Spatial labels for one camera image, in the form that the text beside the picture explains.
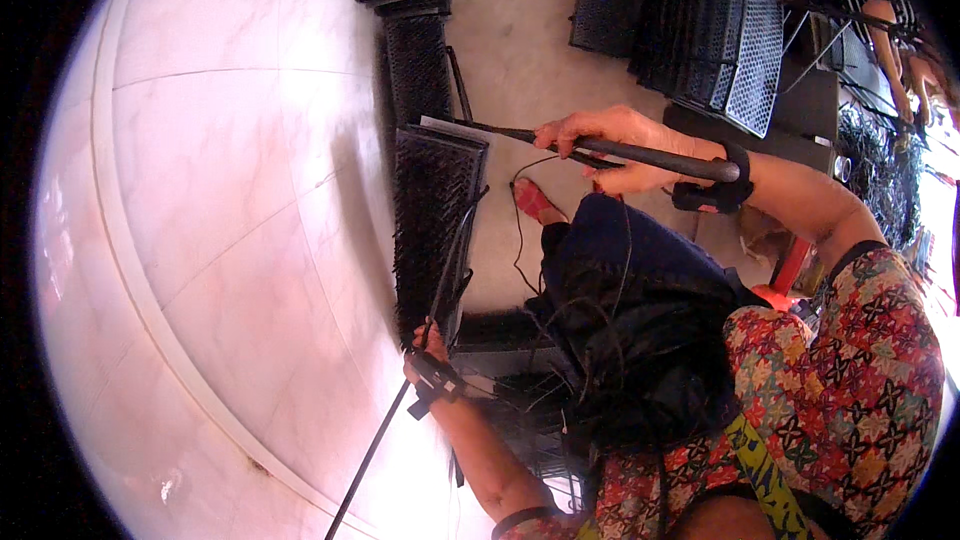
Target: yellow strap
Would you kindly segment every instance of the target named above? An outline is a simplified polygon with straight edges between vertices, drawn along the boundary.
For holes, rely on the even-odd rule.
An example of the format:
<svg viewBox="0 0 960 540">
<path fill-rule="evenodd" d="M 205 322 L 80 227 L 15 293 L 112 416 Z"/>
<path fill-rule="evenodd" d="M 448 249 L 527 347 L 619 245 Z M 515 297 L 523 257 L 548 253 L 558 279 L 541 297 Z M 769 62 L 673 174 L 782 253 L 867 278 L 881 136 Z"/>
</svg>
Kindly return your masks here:
<svg viewBox="0 0 960 540">
<path fill-rule="evenodd" d="M 776 539 L 810 540 L 813 536 L 807 528 L 804 513 L 790 486 L 784 481 L 784 474 L 763 444 L 761 435 L 743 413 L 724 432 L 736 452 L 743 473 L 750 479 L 760 509 L 773 526 Z"/>
<path fill-rule="evenodd" d="M 587 519 L 577 531 L 576 540 L 600 540 L 600 530 L 597 529 L 597 522 L 591 517 Z"/>
</svg>

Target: patterned shirt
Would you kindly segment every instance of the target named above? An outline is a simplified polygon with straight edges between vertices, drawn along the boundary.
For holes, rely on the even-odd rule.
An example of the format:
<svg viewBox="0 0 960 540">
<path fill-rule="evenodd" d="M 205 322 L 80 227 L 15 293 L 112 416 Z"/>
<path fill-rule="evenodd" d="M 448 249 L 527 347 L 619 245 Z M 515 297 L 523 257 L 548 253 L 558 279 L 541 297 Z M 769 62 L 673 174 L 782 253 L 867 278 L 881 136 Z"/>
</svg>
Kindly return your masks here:
<svg viewBox="0 0 960 540">
<path fill-rule="evenodd" d="M 761 306 L 735 311 L 724 336 L 744 414 L 787 484 L 875 539 L 896 521 L 930 460 L 944 367 L 903 258 L 875 243 L 855 247 L 844 262 L 815 341 L 796 316 Z M 723 433 L 667 452 L 665 464 L 671 526 L 698 495 L 748 484 Z M 589 526 L 601 538 L 656 538 L 658 469 L 653 457 L 608 458 Z M 583 524 L 548 515 L 518 522 L 501 538 L 575 538 Z"/>
</svg>

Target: foot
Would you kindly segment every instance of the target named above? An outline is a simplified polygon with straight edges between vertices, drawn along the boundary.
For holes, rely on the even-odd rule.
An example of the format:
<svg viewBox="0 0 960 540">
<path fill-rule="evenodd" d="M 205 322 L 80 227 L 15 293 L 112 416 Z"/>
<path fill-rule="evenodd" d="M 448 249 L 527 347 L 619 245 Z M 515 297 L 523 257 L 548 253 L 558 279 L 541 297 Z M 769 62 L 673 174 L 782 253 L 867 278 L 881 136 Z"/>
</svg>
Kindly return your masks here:
<svg viewBox="0 0 960 540">
<path fill-rule="evenodd" d="M 540 225 L 568 222 L 567 216 L 528 178 L 521 177 L 513 182 L 513 202 L 517 209 L 537 220 Z"/>
</svg>

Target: black metal rod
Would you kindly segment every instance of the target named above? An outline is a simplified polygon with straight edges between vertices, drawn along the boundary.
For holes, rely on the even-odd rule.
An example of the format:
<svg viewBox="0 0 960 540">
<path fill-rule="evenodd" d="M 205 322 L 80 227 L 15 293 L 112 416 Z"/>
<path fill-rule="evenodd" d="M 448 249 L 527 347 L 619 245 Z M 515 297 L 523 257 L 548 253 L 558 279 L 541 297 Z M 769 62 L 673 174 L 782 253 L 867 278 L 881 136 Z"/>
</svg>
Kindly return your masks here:
<svg viewBox="0 0 960 540">
<path fill-rule="evenodd" d="M 460 98 L 463 118 L 472 122 L 474 113 L 471 112 L 471 102 L 467 99 L 467 84 L 464 83 L 464 77 L 460 74 L 460 66 L 457 65 L 457 54 L 453 51 L 453 46 L 446 47 L 446 57 L 450 59 L 450 70 L 453 71 L 453 82 L 457 85 L 457 96 Z"/>
<path fill-rule="evenodd" d="M 783 45 L 783 52 L 780 54 L 780 58 L 783 58 L 787 52 L 787 49 L 790 48 L 790 45 L 793 44 L 793 41 L 797 39 L 797 35 L 800 34 L 800 30 L 804 28 L 804 24 L 807 22 L 807 18 L 810 17 L 810 11 L 803 11 L 803 17 L 797 23 L 797 29 L 793 30 L 793 33 L 790 34 L 790 40 L 786 41 L 786 44 Z"/>
<path fill-rule="evenodd" d="M 424 339 L 427 338 L 427 335 L 430 331 L 430 326 L 434 324 L 434 318 L 437 317 L 437 308 L 440 304 L 440 297 L 443 294 L 444 282 L 447 279 L 447 276 L 450 275 L 450 264 L 453 261 L 454 253 L 457 252 L 457 245 L 460 242 L 460 236 L 463 233 L 464 228 L 467 227 L 467 222 L 476 211 L 477 204 L 479 204 L 480 199 L 486 196 L 486 193 L 489 189 L 489 186 L 485 187 L 483 191 L 481 191 L 480 194 L 473 199 L 473 202 L 463 214 L 463 217 L 460 220 L 460 225 L 457 226 L 457 229 L 453 234 L 453 243 L 446 251 L 446 260 L 443 262 L 443 271 L 440 274 L 439 282 L 437 283 L 437 293 L 434 295 L 433 304 L 430 306 L 430 317 L 427 320 L 427 326 L 423 331 Z M 380 446 L 380 440 L 383 439 L 383 435 L 386 434 L 387 428 L 390 427 L 390 422 L 393 421 L 394 415 L 397 413 L 397 409 L 401 405 L 403 396 L 407 393 L 407 389 L 409 388 L 410 379 L 404 379 L 403 385 L 400 387 L 400 391 L 396 393 L 396 398 L 393 399 L 393 404 L 390 405 L 390 410 L 387 411 L 387 415 L 380 423 L 380 428 L 376 431 L 373 441 L 369 443 L 369 448 L 366 449 L 363 462 L 360 463 L 360 469 L 358 469 L 357 473 L 353 476 L 353 482 L 350 484 L 349 489 L 346 490 L 346 496 L 343 497 L 343 501 L 340 503 L 340 509 L 337 510 L 337 514 L 334 516 L 333 522 L 330 523 L 330 529 L 328 529 L 326 531 L 326 535 L 323 536 L 324 540 L 333 540 L 333 537 L 337 534 L 337 529 L 340 528 L 340 522 L 342 522 L 344 516 L 347 515 L 347 509 L 350 508 L 351 502 L 354 500 L 354 494 L 356 494 L 357 488 L 360 487 L 360 483 L 363 481 L 363 477 L 367 473 L 367 468 L 370 467 L 370 462 L 374 460 L 374 455 L 377 453 L 377 449 Z"/>
<path fill-rule="evenodd" d="M 510 136 L 510 138 L 521 140 L 530 145 L 532 145 L 536 139 L 536 135 L 531 130 L 513 127 L 495 127 L 473 121 L 458 120 L 456 123 L 461 126 L 475 127 L 487 132 L 493 132 L 494 134 Z M 730 161 L 704 161 L 703 159 L 695 159 L 693 157 L 685 157 L 672 152 L 666 152 L 666 150 L 623 144 L 595 136 L 582 136 L 577 138 L 574 146 L 579 149 L 594 150 L 614 157 L 652 165 L 662 170 L 689 175 L 690 177 L 703 180 L 736 182 L 740 177 L 740 167 L 738 167 L 735 162 Z M 557 152 L 557 146 L 551 145 L 547 150 Z M 623 164 L 620 162 L 605 161 L 577 150 L 570 153 L 570 158 L 596 170 L 610 170 L 623 167 Z"/>
<path fill-rule="evenodd" d="M 343 502 L 340 503 L 340 509 L 333 517 L 333 522 L 330 523 L 330 529 L 328 529 L 326 535 L 323 536 L 324 540 L 333 540 L 333 537 L 337 534 L 337 529 L 340 528 L 340 522 L 342 522 L 344 516 L 347 515 L 347 509 L 350 508 L 351 502 L 354 500 L 354 494 L 357 493 L 357 488 L 360 487 L 360 482 L 363 480 L 364 474 L 367 473 L 370 462 L 374 460 L 374 455 L 377 453 L 378 446 L 380 446 L 380 440 L 382 440 L 383 435 L 387 433 L 387 428 L 390 427 L 390 422 L 393 421 L 394 414 L 397 413 L 397 409 L 401 406 L 403 396 L 409 388 L 410 379 L 404 379 L 400 391 L 396 393 L 396 398 L 393 399 L 393 404 L 390 405 L 390 410 L 387 411 L 387 416 L 383 418 L 380 428 L 376 431 L 376 436 L 373 437 L 373 441 L 369 443 L 369 448 L 366 449 L 366 455 L 363 457 L 363 462 L 360 463 L 360 469 L 358 469 L 357 473 L 353 476 L 353 482 L 346 491 Z"/>
<path fill-rule="evenodd" d="M 824 55 L 827 54 L 827 51 L 829 51 L 829 50 L 834 46 L 834 44 L 836 43 L 837 39 L 840 38 L 840 36 L 843 35 L 843 33 L 844 33 L 845 31 L 847 31 L 847 28 L 850 27 L 850 24 L 851 24 L 851 23 L 852 23 L 852 21 L 851 21 L 850 19 L 847 19 L 847 20 L 846 20 L 846 23 L 843 24 L 843 27 L 840 28 L 840 31 L 838 31 L 838 32 L 833 36 L 833 38 L 832 38 L 829 42 L 826 43 L 826 46 L 823 47 L 823 50 L 820 51 L 820 54 L 818 54 L 816 57 L 813 58 L 813 61 L 811 61 L 810 64 L 806 66 L 806 69 L 803 70 L 803 73 L 801 73 L 801 74 L 799 75 L 799 77 L 797 77 L 797 79 L 795 79 L 795 80 L 793 81 L 793 83 L 790 84 L 790 85 L 787 87 L 786 90 L 778 91 L 778 92 L 776 93 L 776 95 L 777 95 L 778 97 L 782 97 L 782 96 L 785 95 L 786 93 L 788 93 L 788 92 L 790 92 L 791 90 L 793 90 L 794 88 L 796 88 L 797 85 L 800 84 L 800 82 L 801 82 L 804 78 L 807 77 L 807 74 L 810 73 L 810 70 L 813 69 L 813 66 L 815 66 L 815 65 L 817 64 L 817 62 L 820 61 L 820 59 L 824 58 Z"/>
<path fill-rule="evenodd" d="M 593 136 L 577 138 L 574 144 L 583 149 L 603 152 L 614 157 L 652 165 L 669 172 L 713 180 L 714 182 L 736 182 L 740 177 L 740 167 L 735 162 L 730 161 L 704 161 L 703 159 L 685 157 L 666 150 L 623 144 Z"/>
</svg>

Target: red sandal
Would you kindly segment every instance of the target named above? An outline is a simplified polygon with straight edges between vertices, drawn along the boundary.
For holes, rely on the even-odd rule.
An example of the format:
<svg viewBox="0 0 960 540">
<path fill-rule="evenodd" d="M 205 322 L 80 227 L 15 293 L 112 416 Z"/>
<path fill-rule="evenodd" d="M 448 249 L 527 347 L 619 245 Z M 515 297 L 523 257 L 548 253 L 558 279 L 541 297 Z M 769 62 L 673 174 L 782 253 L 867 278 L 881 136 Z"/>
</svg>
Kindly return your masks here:
<svg viewBox="0 0 960 540">
<path fill-rule="evenodd" d="M 540 225 L 544 225 L 544 221 L 541 219 L 541 213 L 550 209 L 559 213 L 564 222 L 567 221 L 567 216 L 564 212 L 550 202 L 550 199 L 546 197 L 544 191 L 531 179 L 521 177 L 513 182 L 512 190 L 513 202 L 516 203 L 516 208 L 539 222 Z"/>
</svg>

